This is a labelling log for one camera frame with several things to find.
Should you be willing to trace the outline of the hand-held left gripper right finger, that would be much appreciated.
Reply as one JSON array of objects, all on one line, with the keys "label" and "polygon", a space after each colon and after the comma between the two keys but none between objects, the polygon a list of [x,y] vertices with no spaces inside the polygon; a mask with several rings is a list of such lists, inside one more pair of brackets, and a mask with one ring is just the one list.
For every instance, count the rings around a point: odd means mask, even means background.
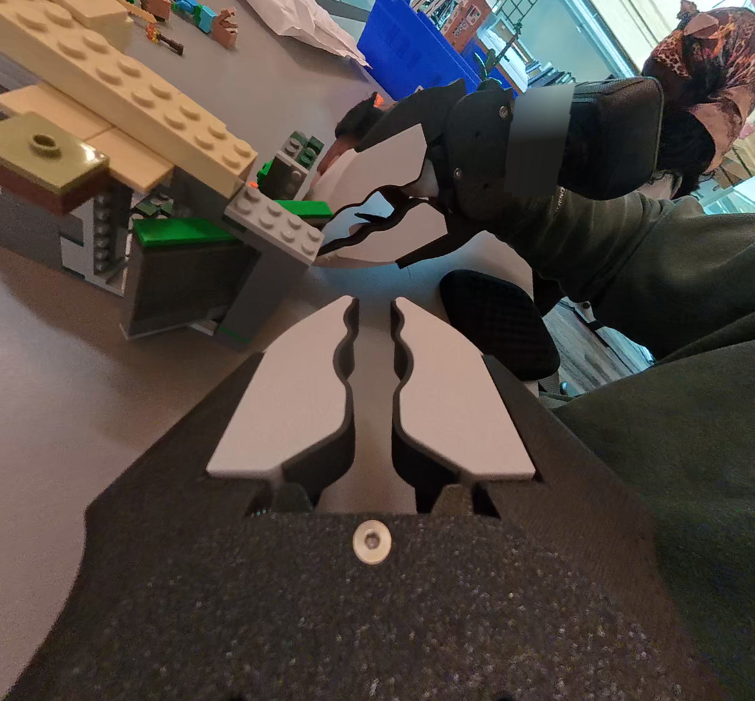
[{"label": "hand-held left gripper right finger", "polygon": [[480,349],[408,300],[391,304],[392,460],[410,484],[532,480],[535,467]]}]

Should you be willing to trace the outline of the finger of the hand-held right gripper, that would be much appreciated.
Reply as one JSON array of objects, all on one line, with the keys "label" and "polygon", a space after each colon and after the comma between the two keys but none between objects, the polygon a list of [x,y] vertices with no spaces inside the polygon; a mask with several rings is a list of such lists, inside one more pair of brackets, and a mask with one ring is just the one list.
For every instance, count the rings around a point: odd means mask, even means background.
[{"label": "finger of the hand-held right gripper", "polygon": [[311,197],[330,209],[329,223],[344,210],[363,205],[370,196],[387,187],[421,199],[435,199],[439,195],[421,124],[362,151],[355,148],[344,151],[313,181]]},{"label": "finger of the hand-held right gripper", "polygon": [[413,203],[360,228],[320,254],[320,266],[363,269],[392,265],[447,234],[446,218],[429,203]]}]

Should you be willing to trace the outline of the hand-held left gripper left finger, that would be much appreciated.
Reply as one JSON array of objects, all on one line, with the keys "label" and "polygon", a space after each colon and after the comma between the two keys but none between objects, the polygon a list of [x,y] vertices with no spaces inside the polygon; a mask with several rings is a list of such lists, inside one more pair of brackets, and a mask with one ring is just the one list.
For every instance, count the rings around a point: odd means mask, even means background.
[{"label": "hand-held left gripper left finger", "polygon": [[354,340],[344,295],[283,332],[261,356],[209,460],[214,478],[338,480],[354,463]]}]

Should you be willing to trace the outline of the brick building model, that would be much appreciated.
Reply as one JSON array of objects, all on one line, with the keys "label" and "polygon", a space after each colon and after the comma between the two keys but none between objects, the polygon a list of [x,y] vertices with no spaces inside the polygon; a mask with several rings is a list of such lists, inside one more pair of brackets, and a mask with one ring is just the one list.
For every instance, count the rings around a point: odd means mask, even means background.
[{"label": "brick building model", "polygon": [[323,144],[257,153],[125,54],[127,0],[2,0],[2,248],[122,299],[130,339],[202,328],[243,351],[323,242],[296,200]]}]

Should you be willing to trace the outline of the person's right forearm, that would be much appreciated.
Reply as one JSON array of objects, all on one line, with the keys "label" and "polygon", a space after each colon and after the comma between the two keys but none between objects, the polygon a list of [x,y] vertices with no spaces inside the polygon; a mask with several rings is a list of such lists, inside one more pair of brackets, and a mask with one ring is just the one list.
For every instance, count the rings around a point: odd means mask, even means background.
[{"label": "person's right forearm", "polygon": [[753,214],[633,192],[509,199],[491,232],[600,323],[676,360],[753,342]]}]

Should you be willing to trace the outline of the person's right hand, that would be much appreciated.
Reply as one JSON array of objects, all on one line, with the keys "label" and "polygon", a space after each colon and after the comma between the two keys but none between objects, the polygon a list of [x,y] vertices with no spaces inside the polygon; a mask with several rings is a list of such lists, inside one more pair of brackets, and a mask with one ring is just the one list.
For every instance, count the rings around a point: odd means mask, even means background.
[{"label": "person's right hand", "polygon": [[317,164],[317,175],[323,176],[326,171],[349,149],[354,149],[359,143],[357,138],[351,135],[342,135],[336,138],[333,145],[322,155]]}]

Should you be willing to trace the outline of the black mesh office chair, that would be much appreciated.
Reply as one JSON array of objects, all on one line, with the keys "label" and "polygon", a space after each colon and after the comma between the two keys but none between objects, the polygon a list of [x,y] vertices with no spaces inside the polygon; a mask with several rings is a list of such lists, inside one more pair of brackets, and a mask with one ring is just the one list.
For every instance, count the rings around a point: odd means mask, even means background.
[{"label": "black mesh office chair", "polygon": [[559,370],[556,344],[533,300],[516,284],[454,270],[440,280],[439,295],[449,324],[519,380],[541,381]]}]

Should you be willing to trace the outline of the blue plastic bin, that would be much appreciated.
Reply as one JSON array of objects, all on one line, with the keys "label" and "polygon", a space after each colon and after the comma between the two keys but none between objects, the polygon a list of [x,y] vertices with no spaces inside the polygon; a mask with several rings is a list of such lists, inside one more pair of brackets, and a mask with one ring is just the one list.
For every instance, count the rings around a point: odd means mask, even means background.
[{"label": "blue plastic bin", "polygon": [[458,80],[473,93],[480,83],[477,73],[410,0],[375,0],[357,47],[375,81],[395,101],[418,89]]}]

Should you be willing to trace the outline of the small brick torch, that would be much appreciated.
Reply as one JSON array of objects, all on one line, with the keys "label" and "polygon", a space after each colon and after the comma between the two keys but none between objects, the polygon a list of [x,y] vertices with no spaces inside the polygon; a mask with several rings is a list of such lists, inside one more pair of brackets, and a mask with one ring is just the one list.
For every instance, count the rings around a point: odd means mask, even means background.
[{"label": "small brick torch", "polygon": [[156,22],[148,23],[146,25],[147,38],[156,45],[165,45],[170,48],[178,57],[184,56],[184,45],[167,37],[160,31]]}]

